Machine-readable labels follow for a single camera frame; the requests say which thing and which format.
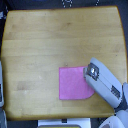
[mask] wood grain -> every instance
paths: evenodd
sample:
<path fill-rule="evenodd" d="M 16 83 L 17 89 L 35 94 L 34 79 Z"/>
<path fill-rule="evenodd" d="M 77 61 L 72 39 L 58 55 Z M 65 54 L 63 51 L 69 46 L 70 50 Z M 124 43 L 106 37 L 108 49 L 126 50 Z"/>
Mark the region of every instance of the wood grain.
<path fill-rule="evenodd" d="M 96 57 L 127 82 L 126 48 L 116 7 L 10 11 L 1 61 L 4 109 L 10 120 L 107 117 L 97 94 L 59 100 L 59 67 L 86 66 Z"/>

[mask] black floor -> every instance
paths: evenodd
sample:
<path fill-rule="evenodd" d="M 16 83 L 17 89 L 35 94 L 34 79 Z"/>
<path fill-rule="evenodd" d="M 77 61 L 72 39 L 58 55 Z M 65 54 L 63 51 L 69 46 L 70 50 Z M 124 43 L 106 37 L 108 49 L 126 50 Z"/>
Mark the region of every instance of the black floor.
<path fill-rule="evenodd" d="M 33 1 L 36 0 L 7 0 L 6 5 L 10 10 L 18 10 L 18 9 L 53 9 L 53 8 L 63 8 L 62 0 L 37 0 L 39 3 L 33 5 Z M 96 6 L 97 0 L 72 0 L 72 8 L 76 7 L 88 7 L 88 6 Z M 97 6 L 109 6 L 109 5 L 117 5 L 119 9 L 119 13 L 121 16 L 126 47 L 128 53 L 128 0 L 99 0 Z M 0 0 L 0 12 L 4 11 L 4 15 L 6 16 L 6 6 L 3 0 Z M 2 34 L 4 29 L 5 19 L 0 19 L 0 44 L 2 42 Z M 94 118 L 91 119 L 92 128 L 98 128 L 99 119 Z M 8 128 L 36 128 L 37 121 L 8 121 Z"/>

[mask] pink cloth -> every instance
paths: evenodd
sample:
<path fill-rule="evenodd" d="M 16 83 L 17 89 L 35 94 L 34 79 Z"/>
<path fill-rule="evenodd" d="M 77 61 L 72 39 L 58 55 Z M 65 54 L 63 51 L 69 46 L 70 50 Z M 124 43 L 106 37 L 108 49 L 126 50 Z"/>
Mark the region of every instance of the pink cloth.
<path fill-rule="evenodd" d="M 60 100 L 86 99 L 94 94 L 94 90 L 83 78 L 83 68 L 59 68 Z"/>

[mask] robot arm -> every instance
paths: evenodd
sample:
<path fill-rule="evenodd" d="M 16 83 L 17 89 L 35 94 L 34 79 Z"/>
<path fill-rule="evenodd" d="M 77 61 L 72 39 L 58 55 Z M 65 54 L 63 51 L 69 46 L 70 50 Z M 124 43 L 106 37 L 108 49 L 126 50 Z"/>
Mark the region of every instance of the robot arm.
<path fill-rule="evenodd" d="M 88 85 L 115 110 L 120 106 L 121 108 L 123 106 L 123 109 L 127 108 L 121 83 L 103 63 L 92 58 L 88 67 L 84 68 L 83 73 Z"/>
<path fill-rule="evenodd" d="M 83 70 L 88 83 L 116 112 L 116 116 L 106 119 L 99 128 L 128 128 L 128 84 L 123 88 L 117 78 L 100 61 L 92 58 Z"/>

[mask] wooden table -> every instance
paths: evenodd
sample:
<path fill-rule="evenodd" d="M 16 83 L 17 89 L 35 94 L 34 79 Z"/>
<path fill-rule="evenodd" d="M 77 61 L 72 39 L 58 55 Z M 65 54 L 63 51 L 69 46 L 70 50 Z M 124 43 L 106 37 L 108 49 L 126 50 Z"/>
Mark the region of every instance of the wooden table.
<path fill-rule="evenodd" d="M 126 47 L 118 9 L 10 11 L 1 61 L 5 111 L 11 120 L 107 117 L 113 109 L 97 94 L 59 100 L 59 67 L 102 61 L 127 82 Z"/>

